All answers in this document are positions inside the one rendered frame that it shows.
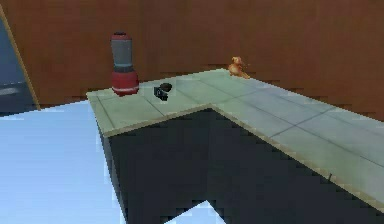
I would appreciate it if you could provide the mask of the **small black object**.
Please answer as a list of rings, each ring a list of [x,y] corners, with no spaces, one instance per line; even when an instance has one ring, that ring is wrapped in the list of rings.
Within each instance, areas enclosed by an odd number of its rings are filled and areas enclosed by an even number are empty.
[[[168,100],[168,93],[171,91],[172,85],[170,83],[162,83],[154,87],[154,95],[162,101]]]

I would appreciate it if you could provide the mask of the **dark cabinet with green worktop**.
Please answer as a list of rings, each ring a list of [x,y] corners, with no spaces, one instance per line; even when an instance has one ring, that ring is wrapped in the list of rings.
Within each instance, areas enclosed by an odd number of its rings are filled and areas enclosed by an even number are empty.
[[[87,97],[126,224],[384,224],[384,122],[224,69]]]

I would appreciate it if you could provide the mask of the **orange figurine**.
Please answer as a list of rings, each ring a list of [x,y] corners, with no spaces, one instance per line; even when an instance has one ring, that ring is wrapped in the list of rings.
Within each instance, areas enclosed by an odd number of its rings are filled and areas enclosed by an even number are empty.
[[[244,63],[239,56],[232,57],[232,63],[228,66],[228,71],[231,76],[242,77],[249,79],[250,76],[243,70]]]

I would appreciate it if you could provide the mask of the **red and grey blender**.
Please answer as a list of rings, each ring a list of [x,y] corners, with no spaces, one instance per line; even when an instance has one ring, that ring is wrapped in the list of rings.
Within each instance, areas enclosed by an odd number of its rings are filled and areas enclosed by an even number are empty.
[[[133,67],[132,38],[125,32],[111,36],[113,56],[112,90],[118,96],[136,94],[139,90],[137,72]]]

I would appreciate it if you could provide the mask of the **dark window with tan frame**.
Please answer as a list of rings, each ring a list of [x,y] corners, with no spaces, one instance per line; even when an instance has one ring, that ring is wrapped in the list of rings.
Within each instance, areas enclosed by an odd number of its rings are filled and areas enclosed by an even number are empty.
[[[4,7],[0,4],[0,117],[40,109]]]

